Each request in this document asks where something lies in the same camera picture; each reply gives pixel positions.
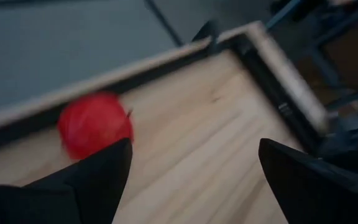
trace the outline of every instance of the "wooden surface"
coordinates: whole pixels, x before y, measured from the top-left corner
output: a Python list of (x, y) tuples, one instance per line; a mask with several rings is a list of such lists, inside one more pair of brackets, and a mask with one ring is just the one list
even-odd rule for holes
[[(281, 81), (293, 82), (288, 62), (267, 55)], [(230, 51), (121, 100), (133, 110), (135, 142), (113, 223), (286, 223), (257, 157), (259, 139), (300, 147)], [(70, 164), (56, 129), (34, 133), (0, 148), (0, 184), (28, 184)]]

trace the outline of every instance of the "black metal frame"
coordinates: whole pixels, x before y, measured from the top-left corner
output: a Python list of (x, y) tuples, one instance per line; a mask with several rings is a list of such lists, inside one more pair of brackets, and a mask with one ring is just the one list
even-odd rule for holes
[[(260, 58), (257, 48), (247, 39), (245, 34), (237, 35), (215, 44), (215, 47), (220, 50), (229, 49), (235, 53), (239, 61), (250, 71), (256, 83), (261, 87), (294, 136), (299, 140), (303, 149), (313, 153), (321, 143), (317, 130), (313, 128), (304, 114), (297, 108), (292, 98), (279, 84), (273, 72)], [(179, 68), (209, 57), (211, 54), (213, 52), (210, 51), (210, 47), (206, 47), (174, 61), (135, 74), (120, 82), (107, 84), (98, 91), (113, 91), (120, 95), (168, 75)], [(68, 103), (69, 101), (62, 102), (57, 106), (0, 127), (0, 146), (56, 125), (60, 112)]]

